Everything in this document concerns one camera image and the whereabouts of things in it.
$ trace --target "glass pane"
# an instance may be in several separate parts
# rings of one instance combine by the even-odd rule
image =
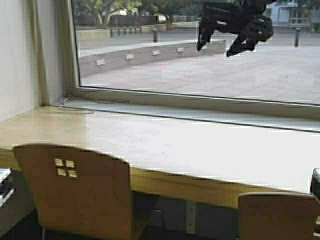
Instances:
[[[226,57],[217,53],[216,43],[224,40],[229,49],[235,34],[216,30],[214,44],[196,50],[201,1],[72,0],[72,5],[83,87],[320,103],[320,34],[301,26],[299,47],[293,47],[291,23],[302,23],[289,17],[298,14],[296,8],[269,5],[273,36],[253,52]]]

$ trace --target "metal bracket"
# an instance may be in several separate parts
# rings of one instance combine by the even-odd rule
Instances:
[[[185,231],[188,234],[196,234],[196,206],[195,201],[186,201]]]

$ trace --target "dark floor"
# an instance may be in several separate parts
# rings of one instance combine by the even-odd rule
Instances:
[[[34,210],[0,240],[41,239],[41,227],[38,224],[37,212]],[[47,240],[92,240],[92,238],[72,235],[57,231],[48,231]],[[147,226],[140,240],[212,240],[211,238],[189,235],[177,231],[165,231],[162,228]]]

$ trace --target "concrete ledge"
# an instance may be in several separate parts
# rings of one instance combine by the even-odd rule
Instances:
[[[168,24],[155,24],[155,25],[144,25],[141,26],[142,33],[150,33],[153,29],[157,29],[158,31],[167,31]]]
[[[199,21],[174,22],[172,25],[175,29],[197,29],[199,27]]]
[[[87,77],[158,61],[223,54],[226,49],[225,40],[212,40],[206,49],[198,52],[196,42],[197,40],[168,41],[82,50],[78,53],[80,75]]]
[[[91,29],[76,31],[77,41],[108,39],[110,37],[109,29]]]

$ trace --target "paved plaza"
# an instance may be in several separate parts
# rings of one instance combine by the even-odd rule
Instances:
[[[112,89],[320,104],[320,44],[316,41],[320,35],[306,33],[300,47],[292,47],[288,35],[276,37],[260,43],[255,52],[136,65],[83,77],[81,83]]]

